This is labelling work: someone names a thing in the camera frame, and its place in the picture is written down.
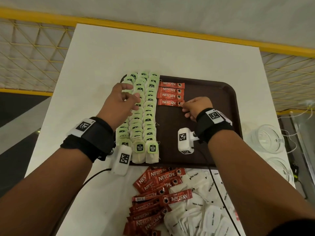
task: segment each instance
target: hand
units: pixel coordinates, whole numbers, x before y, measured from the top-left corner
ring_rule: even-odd
[[[136,103],[140,102],[140,94],[130,94],[122,92],[124,89],[133,89],[131,84],[117,83],[111,94],[105,100],[105,103],[96,115],[97,117],[106,121],[112,130],[115,131],[128,116],[132,115],[131,110],[138,110]]]
[[[188,112],[185,114],[185,117],[190,117],[195,122],[196,117],[202,110],[212,108],[213,106],[208,97],[196,97],[182,104],[182,107],[184,113]]]

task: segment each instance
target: brown tray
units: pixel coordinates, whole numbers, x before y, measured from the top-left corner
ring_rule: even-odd
[[[186,79],[161,75],[163,82],[185,83],[184,100],[188,101],[195,97],[209,97],[213,107],[225,114],[232,122],[236,133],[242,137],[241,122],[238,115],[238,106],[234,89],[226,83]],[[134,164],[132,166],[153,167],[187,167],[187,168],[215,168],[215,163],[209,153],[206,143],[194,142],[194,153],[184,155],[177,148],[177,132],[180,128],[188,127],[195,130],[196,123],[185,118],[181,107],[157,105],[155,121],[159,124],[157,129],[157,141],[159,145],[160,161],[155,164]]]

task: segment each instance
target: barcode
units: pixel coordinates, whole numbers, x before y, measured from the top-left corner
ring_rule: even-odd
[[[144,200],[146,200],[145,197],[137,197],[137,198],[136,198],[136,201],[144,201]]]

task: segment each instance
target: white table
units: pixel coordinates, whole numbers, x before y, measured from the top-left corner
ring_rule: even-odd
[[[279,128],[258,48],[78,24],[27,175],[57,150],[69,129],[97,114],[124,74],[140,69],[228,83],[237,95],[244,134],[262,124]],[[288,162],[285,152],[277,156]],[[96,161],[89,177],[107,167],[108,161]],[[137,193],[132,183],[145,169],[129,167],[125,177],[104,172],[90,181],[58,235],[122,235]]]

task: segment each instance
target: wristband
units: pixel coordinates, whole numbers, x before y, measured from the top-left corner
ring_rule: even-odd
[[[98,117],[91,117],[85,119],[85,121],[86,120],[94,121],[91,121],[91,124],[84,121],[82,122],[89,124],[89,126],[83,131],[81,136],[75,136],[75,133],[73,132],[74,129],[78,129],[80,124],[72,129],[60,147],[65,149],[79,149],[92,161],[92,163],[96,159],[104,161],[115,145],[113,130],[107,122]]]
[[[195,134],[198,138],[206,143],[209,142],[211,137],[221,130],[232,130],[234,128],[228,123],[221,114],[213,108],[206,108],[201,111],[197,118],[197,127]]]

